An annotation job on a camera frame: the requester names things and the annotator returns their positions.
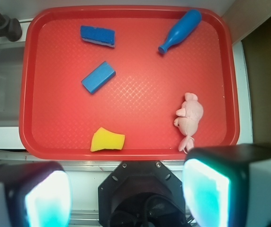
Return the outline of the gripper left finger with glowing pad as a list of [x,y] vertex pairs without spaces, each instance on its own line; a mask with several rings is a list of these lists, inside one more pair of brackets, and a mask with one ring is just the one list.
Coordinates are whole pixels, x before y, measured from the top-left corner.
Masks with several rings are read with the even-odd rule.
[[72,189],[54,161],[0,165],[0,227],[67,227]]

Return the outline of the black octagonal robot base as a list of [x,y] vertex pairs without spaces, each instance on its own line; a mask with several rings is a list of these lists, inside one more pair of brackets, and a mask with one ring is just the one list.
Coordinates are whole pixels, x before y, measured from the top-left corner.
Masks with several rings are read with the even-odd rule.
[[181,180],[161,161],[123,161],[98,187],[103,227],[189,227]]

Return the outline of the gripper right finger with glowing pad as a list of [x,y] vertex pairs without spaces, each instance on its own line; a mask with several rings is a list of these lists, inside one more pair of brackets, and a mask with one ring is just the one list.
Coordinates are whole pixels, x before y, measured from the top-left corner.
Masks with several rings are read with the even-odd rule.
[[271,144],[191,149],[182,190],[201,227],[271,227]]

